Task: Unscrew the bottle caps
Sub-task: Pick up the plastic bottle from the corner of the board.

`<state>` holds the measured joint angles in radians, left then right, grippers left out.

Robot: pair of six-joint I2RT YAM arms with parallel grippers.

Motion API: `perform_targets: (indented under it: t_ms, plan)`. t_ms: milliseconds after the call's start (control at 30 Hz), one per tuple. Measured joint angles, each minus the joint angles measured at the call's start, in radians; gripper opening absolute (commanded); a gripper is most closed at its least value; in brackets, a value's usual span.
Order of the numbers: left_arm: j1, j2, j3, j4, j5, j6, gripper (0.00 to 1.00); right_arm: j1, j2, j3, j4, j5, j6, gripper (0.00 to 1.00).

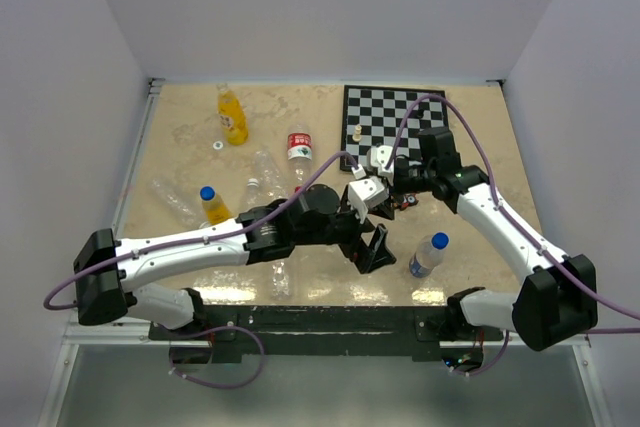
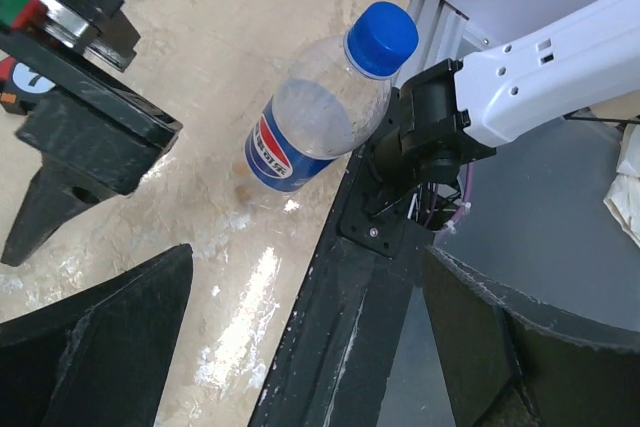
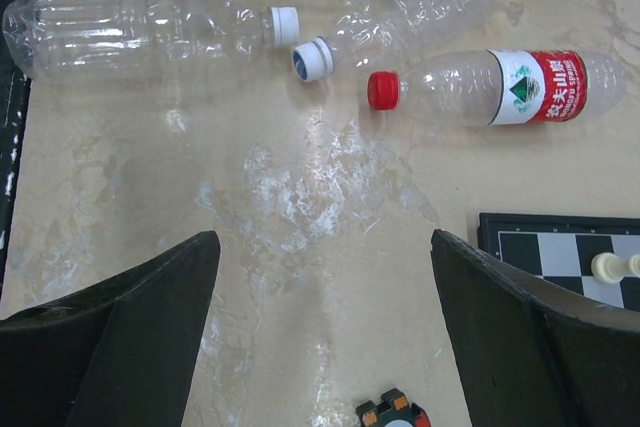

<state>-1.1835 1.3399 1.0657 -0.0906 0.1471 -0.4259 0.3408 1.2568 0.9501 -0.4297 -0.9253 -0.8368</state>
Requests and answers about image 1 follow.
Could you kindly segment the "blue cap Pepsi bottle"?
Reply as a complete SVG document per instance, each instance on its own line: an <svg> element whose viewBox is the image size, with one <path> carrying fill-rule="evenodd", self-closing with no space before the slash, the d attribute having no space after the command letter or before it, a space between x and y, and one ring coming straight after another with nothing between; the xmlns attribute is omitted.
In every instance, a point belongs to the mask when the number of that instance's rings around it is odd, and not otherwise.
<svg viewBox="0 0 640 427"><path fill-rule="evenodd" d="M429 276L443 262L448 245L449 237L444 232L425 236L409 261L409 272L416 278Z"/></svg>

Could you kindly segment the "yellow tea bottle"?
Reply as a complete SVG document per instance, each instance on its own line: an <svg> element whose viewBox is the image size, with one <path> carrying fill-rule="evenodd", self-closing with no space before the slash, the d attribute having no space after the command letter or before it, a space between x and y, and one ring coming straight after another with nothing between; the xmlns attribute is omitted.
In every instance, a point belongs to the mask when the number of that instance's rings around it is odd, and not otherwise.
<svg viewBox="0 0 640 427"><path fill-rule="evenodd" d="M227 83L219 83L216 88L217 110L226 140L232 145L242 145L249 136L243 107Z"/></svg>

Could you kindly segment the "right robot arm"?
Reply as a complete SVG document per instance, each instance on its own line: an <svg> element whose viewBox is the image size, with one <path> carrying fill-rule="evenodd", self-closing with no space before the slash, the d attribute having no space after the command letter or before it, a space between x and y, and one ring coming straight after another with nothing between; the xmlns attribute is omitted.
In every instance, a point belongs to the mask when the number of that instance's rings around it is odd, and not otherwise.
<svg viewBox="0 0 640 427"><path fill-rule="evenodd" d="M596 301L575 286L596 288L593 263L569 256L528 225L478 166L465 166L446 127L418 134L421 160L411 162L389 146L369 150L367 163L392 193L429 192L473 226L500 254L520 283L516 294L470 288L450 296L448 333L469 339L480 327L509 330L534 351L585 332L598 322Z"/></svg>

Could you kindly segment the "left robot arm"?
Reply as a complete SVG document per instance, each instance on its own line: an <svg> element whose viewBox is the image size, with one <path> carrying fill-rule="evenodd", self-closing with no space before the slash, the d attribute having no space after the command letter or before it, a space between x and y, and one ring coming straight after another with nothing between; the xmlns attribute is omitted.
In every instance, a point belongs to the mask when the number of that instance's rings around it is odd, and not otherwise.
<svg viewBox="0 0 640 427"><path fill-rule="evenodd" d="M207 327L200 295L163 287L160 280L208 267L270 263L308 245L336 245L359 273L368 274L396 258L386 245L386 227L366 215L345 195L316 184L288 200L181 234L118 240L110 229L97 230L73 263L78 321L98 326L132 316L196 339Z"/></svg>

